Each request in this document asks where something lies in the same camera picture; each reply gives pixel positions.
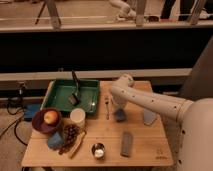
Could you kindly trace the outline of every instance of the wooden board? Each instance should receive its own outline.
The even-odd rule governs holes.
[[[112,114],[112,103],[109,103],[110,117],[106,119],[104,98],[111,97],[108,88],[111,82],[102,81],[97,113],[86,119],[87,134],[79,151],[72,159],[67,154],[59,155],[47,146],[47,135],[33,130],[27,146],[22,166],[60,166],[60,167],[110,167],[110,166],[170,166],[173,164],[171,151],[164,132],[160,116],[151,126],[143,124],[143,109],[128,103],[125,112],[127,120],[118,123]],[[147,81],[136,81],[135,88],[151,91]],[[123,131],[134,136],[131,157],[120,155]],[[93,157],[91,148],[94,143],[103,143],[106,155],[103,160]]]

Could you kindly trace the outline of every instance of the red apple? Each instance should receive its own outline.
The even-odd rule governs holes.
[[[58,113],[55,111],[48,111],[44,114],[44,122],[48,125],[53,125],[58,121]]]

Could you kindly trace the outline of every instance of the green plastic tray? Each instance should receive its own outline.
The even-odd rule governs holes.
[[[71,79],[56,79],[45,98],[43,108],[54,107],[62,114],[70,113],[74,108],[82,108],[86,114],[96,112],[100,82],[98,80],[79,80],[80,81],[80,103],[73,106],[68,100],[69,96],[75,91],[75,83]]]

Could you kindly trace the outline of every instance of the black wall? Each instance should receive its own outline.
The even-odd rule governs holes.
[[[0,34],[0,72],[193,67],[212,28]]]

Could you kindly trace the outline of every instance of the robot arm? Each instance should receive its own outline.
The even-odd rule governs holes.
[[[123,0],[109,0],[109,3],[115,7],[119,8],[119,17],[122,18],[135,18],[136,12],[131,8],[131,6],[124,2]]]
[[[136,90],[131,87],[133,84],[134,80],[127,74],[112,84],[110,92],[117,108],[123,108],[129,101],[182,123],[184,113],[193,103],[183,98]]]
[[[134,80],[123,75],[110,92],[113,104],[124,108],[127,101],[165,115],[181,124],[177,171],[210,171],[213,168],[213,99],[190,101],[132,88]]]

